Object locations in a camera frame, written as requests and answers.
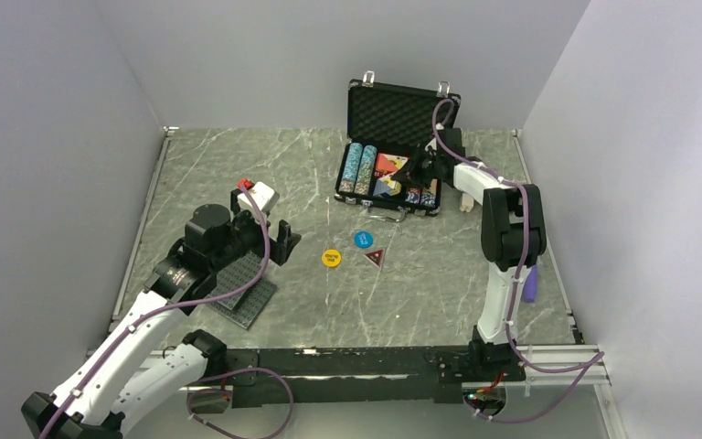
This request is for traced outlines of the red backed card deck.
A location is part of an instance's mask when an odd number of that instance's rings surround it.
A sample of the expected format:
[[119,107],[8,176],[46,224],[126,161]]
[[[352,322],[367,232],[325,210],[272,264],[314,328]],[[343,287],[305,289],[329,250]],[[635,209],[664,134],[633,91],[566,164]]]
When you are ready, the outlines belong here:
[[408,161],[409,158],[404,155],[378,153],[374,167],[374,176],[375,178],[381,178],[395,174],[403,168]]

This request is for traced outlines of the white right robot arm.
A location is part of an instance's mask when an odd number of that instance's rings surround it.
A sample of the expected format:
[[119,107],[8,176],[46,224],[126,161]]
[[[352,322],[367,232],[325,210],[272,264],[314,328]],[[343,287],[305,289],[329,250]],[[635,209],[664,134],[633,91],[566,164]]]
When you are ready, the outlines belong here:
[[517,311],[523,286],[547,248],[538,187],[501,177],[483,161],[467,157],[460,129],[441,123],[393,178],[418,188],[439,179],[481,206],[488,282],[461,374],[474,380],[523,380],[523,361],[514,347]]

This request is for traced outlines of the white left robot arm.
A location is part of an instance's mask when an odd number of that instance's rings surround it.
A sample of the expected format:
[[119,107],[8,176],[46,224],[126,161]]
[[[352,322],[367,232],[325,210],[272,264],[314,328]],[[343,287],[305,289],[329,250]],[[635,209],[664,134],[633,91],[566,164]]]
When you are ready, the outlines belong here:
[[270,262],[283,265],[301,237],[268,216],[280,196],[242,179],[228,207],[195,209],[130,310],[86,362],[52,392],[34,392],[21,413],[36,438],[124,438],[149,412],[192,382],[212,384],[228,367],[226,345],[204,330],[185,336],[165,358],[140,368],[156,344],[198,306],[238,297]]

